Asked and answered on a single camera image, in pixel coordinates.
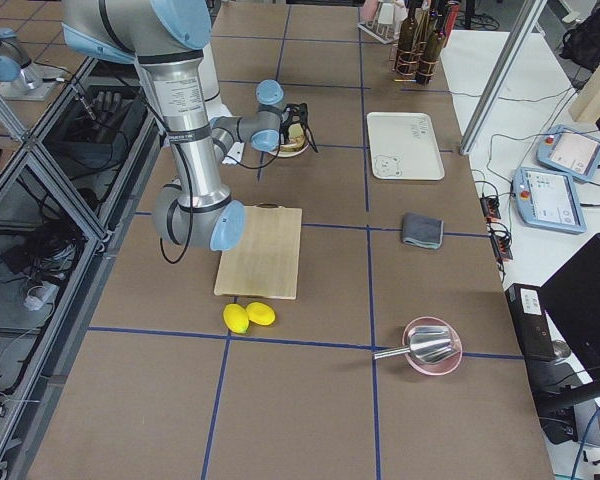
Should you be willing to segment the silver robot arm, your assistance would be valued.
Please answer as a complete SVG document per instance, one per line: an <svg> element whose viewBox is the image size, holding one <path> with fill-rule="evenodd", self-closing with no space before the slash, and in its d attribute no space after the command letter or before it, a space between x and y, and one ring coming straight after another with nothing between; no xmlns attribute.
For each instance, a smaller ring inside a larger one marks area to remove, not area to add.
<svg viewBox="0 0 600 480"><path fill-rule="evenodd" d="M63 83L59 67L36 64L16 33L0 27L0 95L7 100L44 101Z"/></svg>
<svg viewBox="0 0 600 480"><path fill-rule="evenodd" d="M281 86L256 88L251 117L209 117L207 86L215 87L211 18L203 1L69 1L63 32L73 50L99 60L132 64L153 115L171 147L177 178L160 192L153 222L175 245L213 251L234 248L244 231L244 205L233 199L219 165L236 143L276 153L293 122L308 123L306 104L289 104Z"/></svg>

